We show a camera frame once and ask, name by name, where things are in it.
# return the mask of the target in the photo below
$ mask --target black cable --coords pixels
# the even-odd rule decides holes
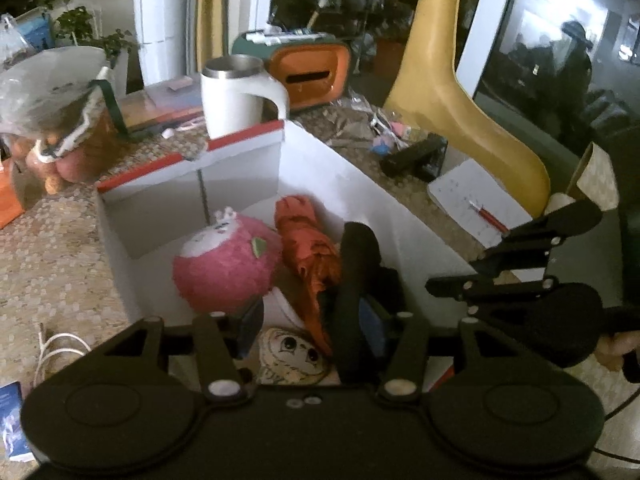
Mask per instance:
[[[615,410],[613,410],[610,413],[607,413],[607,415],[604,418],[605,422],[607,422],[609,419],[615,417],[618,413],[620,413],[622,410],[627,408],[638,397],[640,397],[640,388],[638,388],[634,393],[632,393],[631,396],[627,400],[625,400],[625,402],[620,404]],[[598,449],[598,448],[594,448],[593,452],[597,453],[599,455],[602,455],[602,456],[606,456],[608,458],[613,458],[615,460],[620,460],[621,462],[627,462],[629,464],[640,464],[640,460],[636,460],[635,458],[629,458],[628,456],[616,455],[615,453],[610,453],[608,451],[603,451],[603,450]]]

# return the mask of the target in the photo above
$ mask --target yellow curtain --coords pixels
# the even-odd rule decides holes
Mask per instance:
[[[209,59],[223,55],[225,20],[225,0],[196,0],[196,65],[198,70],[202,70]]]
[[[404,122],[449,139],[473,157],[532,216],[549,197],[546,168],[526,145],[491,120],[456,79],[460,0],[419,0],[398,78],[385,106]]]

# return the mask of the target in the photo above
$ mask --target white paper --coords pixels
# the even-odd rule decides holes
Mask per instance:
[[[484,207],[509,229],[532,220],[531,215],[472,158],[431,182],[428,190],[436,204],[485,249],[499,244],[502,235],[471,207],[470,202]],[[521,281],[531,282],[541,280],[544,270],[524,269],[513,273]]]

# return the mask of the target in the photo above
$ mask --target pink plush toy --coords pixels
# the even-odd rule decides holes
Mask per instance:
[[[282,257],[277,232],[226,208],[174,258],[174,283],[196,312],[230,314],[272,287]]]

